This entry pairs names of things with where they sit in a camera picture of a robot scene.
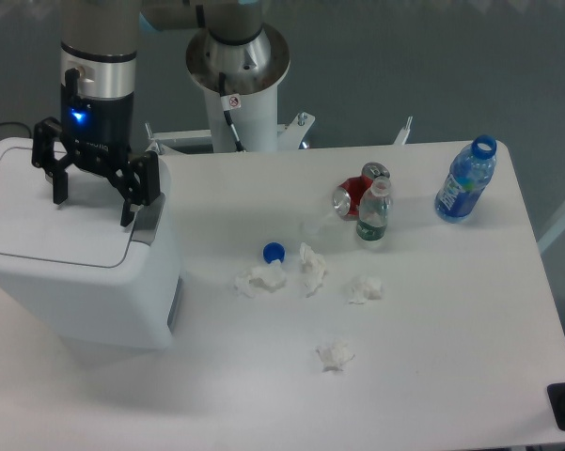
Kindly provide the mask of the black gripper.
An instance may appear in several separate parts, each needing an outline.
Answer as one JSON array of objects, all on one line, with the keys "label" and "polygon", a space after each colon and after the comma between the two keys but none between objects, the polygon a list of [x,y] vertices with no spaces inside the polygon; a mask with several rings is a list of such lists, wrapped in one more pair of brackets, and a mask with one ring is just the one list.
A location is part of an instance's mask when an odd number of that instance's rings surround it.
[{"label": "black gripper", "polygon": [[[68,199],[67,168],[71,165],[109,180],[123,198],[123,227],[134,219],[133,206],[150,206],[159,197],[158,154],[149,150],[129,159],[133,100],[133,93],[94,99],[61,88],[61,121],[47,117],[35,125],[31,160],[52,181],[55,204]],[[56,142],[66,150],[59,159]]]}]

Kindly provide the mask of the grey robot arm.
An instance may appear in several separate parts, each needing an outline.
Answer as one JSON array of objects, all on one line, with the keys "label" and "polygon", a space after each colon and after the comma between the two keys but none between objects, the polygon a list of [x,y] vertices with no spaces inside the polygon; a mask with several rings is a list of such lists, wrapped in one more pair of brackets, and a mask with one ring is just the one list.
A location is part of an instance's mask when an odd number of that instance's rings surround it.
[{"label": "grey robot arm", "polygon": [[65,1],[60,18],[60,115],[36,124],[32,147],[56,204],[68,198],[70,167],[120,193],[123,226],[160,196],[157,154],[130,146],[142,24],[194,31],[186,68],[203,92],[215,151],[277,150],[277,89],[290,50],[261,2]]}]

